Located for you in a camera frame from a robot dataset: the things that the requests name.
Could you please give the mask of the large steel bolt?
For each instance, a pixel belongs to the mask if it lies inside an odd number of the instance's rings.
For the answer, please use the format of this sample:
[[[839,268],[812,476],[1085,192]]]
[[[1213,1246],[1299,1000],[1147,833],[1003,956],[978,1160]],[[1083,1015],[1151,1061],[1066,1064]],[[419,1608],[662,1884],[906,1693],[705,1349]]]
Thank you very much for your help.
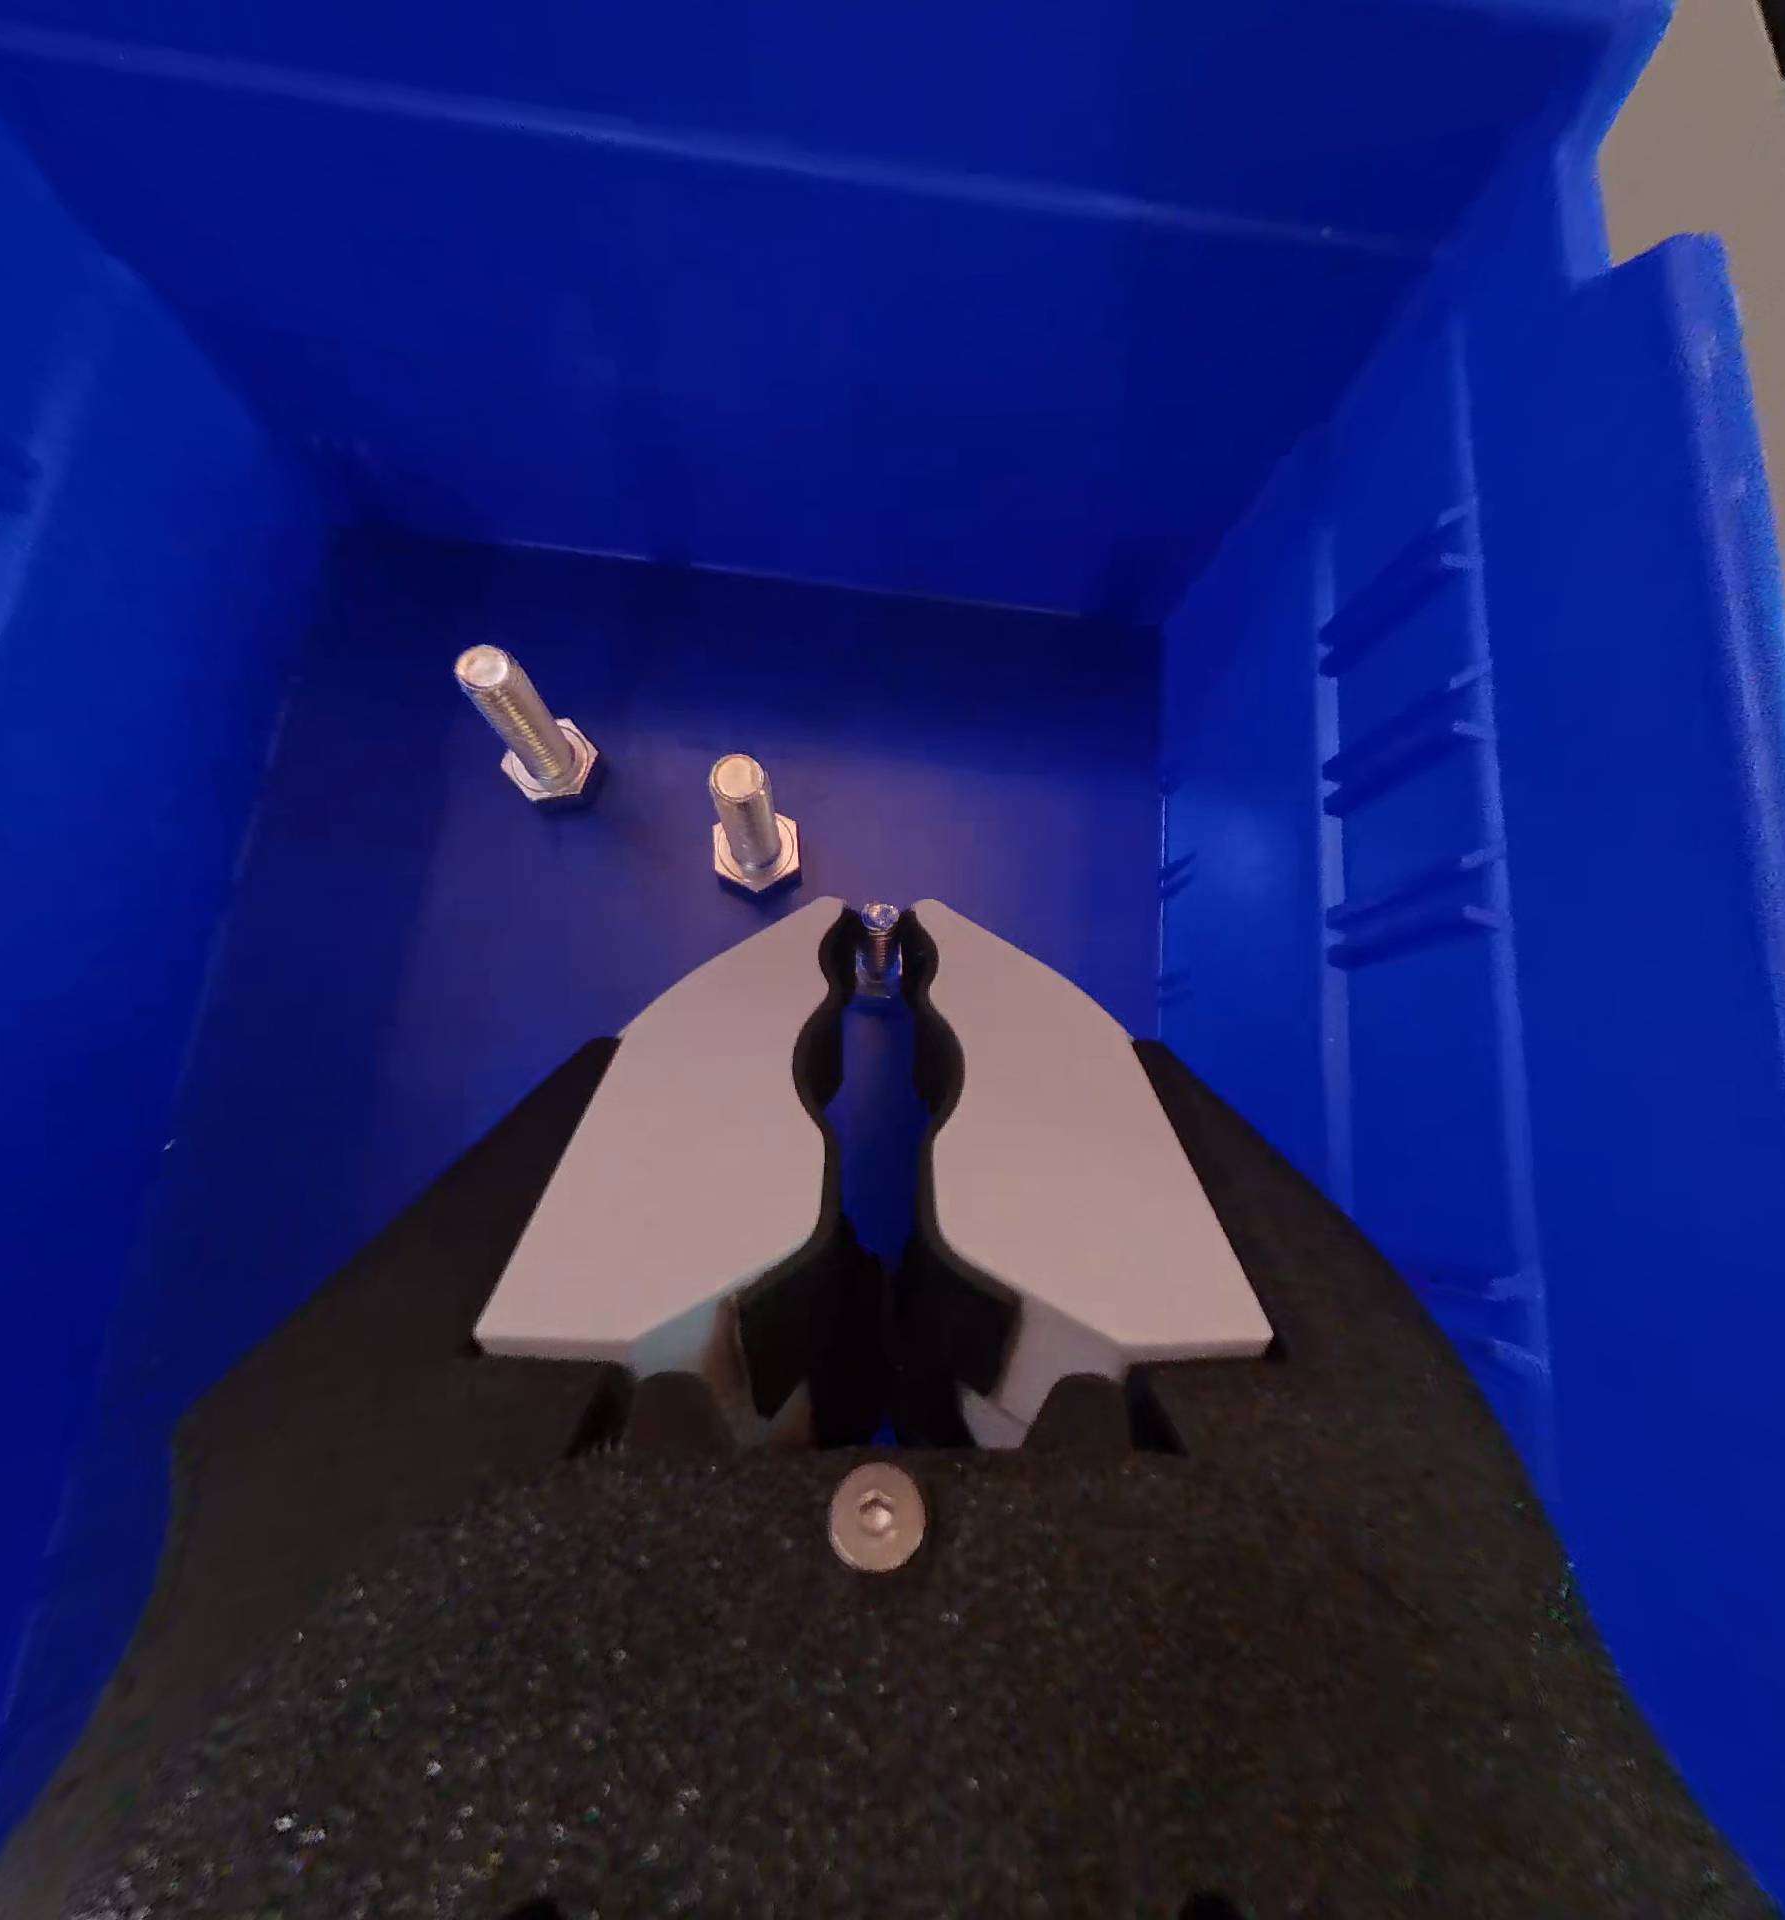
[[[454,683],[502,740],[500,769],[534,808],[592,804],[600,752],[572,720],[556,716],[520,661],[475,644],[454,661]]]
[[[715,808],[713,872],[721,886],[762,899],[803,880],[797,823],[777,810],[761,761],[748,752],[717,757],[709,769]]]

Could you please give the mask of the blue plastic bin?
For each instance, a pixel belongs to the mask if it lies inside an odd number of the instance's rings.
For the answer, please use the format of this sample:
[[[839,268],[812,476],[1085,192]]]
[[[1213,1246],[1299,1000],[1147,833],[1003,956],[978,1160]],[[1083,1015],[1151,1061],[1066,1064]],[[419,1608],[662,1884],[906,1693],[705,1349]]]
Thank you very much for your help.
[[[0,1912],[1785,1915],[1785,579],[1719,240],[1609,249],[1668,18],[0,4]],[[622,1029],[823,896],[808,1395],[487,1356]],[[923,899],[1130,1029],[1262,1358],[971,1439]]]

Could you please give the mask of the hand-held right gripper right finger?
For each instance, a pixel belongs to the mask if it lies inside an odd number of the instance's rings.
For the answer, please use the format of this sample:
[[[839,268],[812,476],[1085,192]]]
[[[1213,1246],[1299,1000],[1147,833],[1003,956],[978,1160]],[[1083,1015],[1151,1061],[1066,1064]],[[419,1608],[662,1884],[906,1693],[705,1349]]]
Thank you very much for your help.
[[[1130,1029],[966,914],[906,921],[926,1082],[914,1308],[974,1442],[1066,1379],[1262,1358],[1268,1315]]]

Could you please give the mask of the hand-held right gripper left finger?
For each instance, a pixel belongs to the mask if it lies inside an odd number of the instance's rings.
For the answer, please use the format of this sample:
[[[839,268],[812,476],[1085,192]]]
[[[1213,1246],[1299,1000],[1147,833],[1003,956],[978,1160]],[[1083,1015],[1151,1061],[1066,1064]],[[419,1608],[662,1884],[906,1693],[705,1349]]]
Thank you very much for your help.
[[[630,1022],[475,1324],[487,1356],[704,1379],[733,1419],[808,1395],[839,1267],[830,1103],[852,911],[823,896]]]

